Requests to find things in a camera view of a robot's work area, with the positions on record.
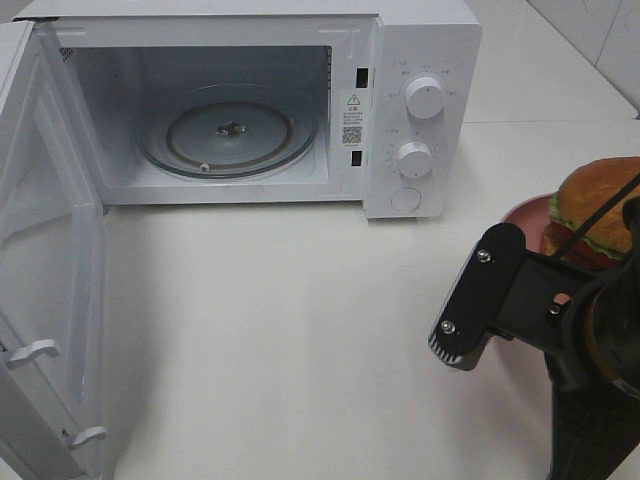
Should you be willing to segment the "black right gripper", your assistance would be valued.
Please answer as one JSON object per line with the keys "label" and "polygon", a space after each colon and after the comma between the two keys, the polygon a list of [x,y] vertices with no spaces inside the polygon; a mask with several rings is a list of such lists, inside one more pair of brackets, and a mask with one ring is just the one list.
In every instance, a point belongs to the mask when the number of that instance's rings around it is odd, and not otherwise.
{"label": "black right gripper", "polygon": [[547,281],[514,284],[498,319],[543,351],[551,382],[551,479],[606,479],[639,445],[639,259],[560,305]]}

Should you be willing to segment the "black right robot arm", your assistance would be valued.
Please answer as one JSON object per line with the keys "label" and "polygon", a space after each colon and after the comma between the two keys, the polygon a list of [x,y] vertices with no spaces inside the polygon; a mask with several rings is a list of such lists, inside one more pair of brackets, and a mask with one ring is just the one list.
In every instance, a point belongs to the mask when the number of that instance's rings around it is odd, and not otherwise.
{"label": "black right robot arm", "polygon": [[606,479],[639,444],[639,200],[623,206],[632,250],[589,273],[529,252],[522,230],[491,227],[472,263],[489,287],[485,330],[545,355],[552,384],[552,479]]}

